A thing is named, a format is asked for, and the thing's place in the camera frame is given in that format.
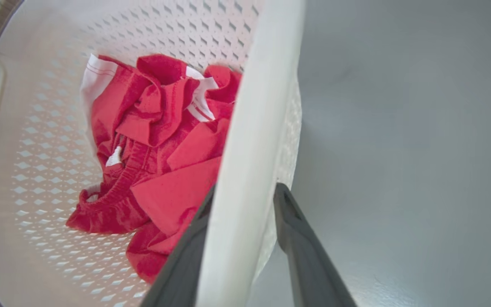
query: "laundry basket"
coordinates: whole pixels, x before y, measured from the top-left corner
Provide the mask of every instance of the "laundry basket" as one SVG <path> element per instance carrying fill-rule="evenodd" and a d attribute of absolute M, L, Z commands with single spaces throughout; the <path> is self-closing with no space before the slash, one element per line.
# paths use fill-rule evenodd
<path fill-rule="evenodd" d="M 101 181 L 78 107 L 90 54 L 133 65 L 156 52 L 200 71 L 223 64 L 245 72 L 199 287 L 206 298 L 235 276 L 244 284 L 243 301 L 275 243 L 274 184 L 291 186 L 295 171 L 303 6 L 301 0 L 23 2 L 0 37 L 2 305 L 123 307 L 142 300 L 149 285 L 125 258 L 133 234 L 86 234 L 64 223 L 78 192 Z M 241 265 L 231 269 L 236 261 Z"/>

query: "gray table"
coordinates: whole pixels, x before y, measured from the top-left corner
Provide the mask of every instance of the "gray table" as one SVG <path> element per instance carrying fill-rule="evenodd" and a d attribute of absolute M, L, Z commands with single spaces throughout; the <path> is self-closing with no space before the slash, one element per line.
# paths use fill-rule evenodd
<path fill-rule="evenodd" d="M 312 0 L 292 192 L 361 307 L 491 305 L 491 1 Z M 249 306 L 291 306 L 277 247 Z"/>

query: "crumpled red garment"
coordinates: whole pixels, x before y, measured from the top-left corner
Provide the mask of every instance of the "crumpled red garment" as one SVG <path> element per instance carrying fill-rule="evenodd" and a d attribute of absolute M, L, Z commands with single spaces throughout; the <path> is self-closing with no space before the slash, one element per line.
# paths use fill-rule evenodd
<path fill-rule="evenodd" d="M 209 66 L 218 89 L 206 101 L 215 120 L 199 122 L 186 108 L 198 80 L 187 65 L 164 55 L 118 64 L 92 107 L 92 131 L 103 182 L 79 194 L 66 225 L 89 233 L 128 233 L 127 257 L 138 275 L 154 282 L 215 183 L 241 75 Z M 106 166 L 118 147 L 121 163 Z"/>

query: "black object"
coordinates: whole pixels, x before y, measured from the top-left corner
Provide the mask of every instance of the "black object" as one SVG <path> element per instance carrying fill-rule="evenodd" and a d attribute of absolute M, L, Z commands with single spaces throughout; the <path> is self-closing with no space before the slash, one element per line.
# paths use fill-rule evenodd
<path fill-rule="evenodd" d="M 141 307 L 194 307 L 214 189 L 212 187 L 168 257 Z M 291 191 L 283 183 L 276 185 L 274 209 L 278 243 L 288 255 L 295 307 L 356 307 Z"/>

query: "white plastic basket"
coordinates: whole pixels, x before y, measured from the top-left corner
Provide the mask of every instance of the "white plastic basket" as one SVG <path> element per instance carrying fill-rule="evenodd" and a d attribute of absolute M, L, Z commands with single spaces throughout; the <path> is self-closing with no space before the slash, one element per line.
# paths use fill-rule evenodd
<path fill-rule="evenodd" d="M 302 0 L 24 2 L 0 39 L 2 305 L 123 307 L 142 300 L 148 284 L 124 255 L 132 234 L 87 235 L 64 223 L 78 192 L 101 180 L 78 107 L 88 56 L 134 64 L 156 52 L 198 70 L 224 64 L 247 71 L 198 294 L 199 305 L 245 303 L 275 243 L 275 181 L 291 186 L 295 171 L 303 6 Z M 228 294 L 213 301 L 213 291 Z"/>

